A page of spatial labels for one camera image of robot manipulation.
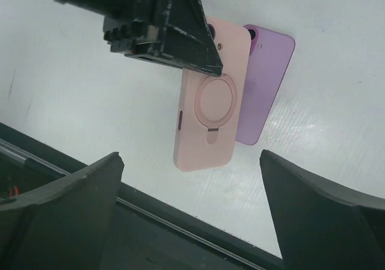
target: purple phone case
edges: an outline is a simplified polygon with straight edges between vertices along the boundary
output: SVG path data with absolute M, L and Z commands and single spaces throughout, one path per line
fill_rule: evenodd
M 288 35 L 246 25 L 256 37 L 251 41 L 236 141 L 257 143 L 294 51 Z

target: camera lens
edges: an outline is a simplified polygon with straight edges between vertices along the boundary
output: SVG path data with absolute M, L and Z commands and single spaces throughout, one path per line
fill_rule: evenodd
M 257 36 L 255 30 L 249 28 L 248 31 L 250 33 L 251 39 L 253 40 L 255 38 L 255 36 Z
M 209 24 L 209 31 L 212 39 L 215 39 L 215 29 L 211 24 Z

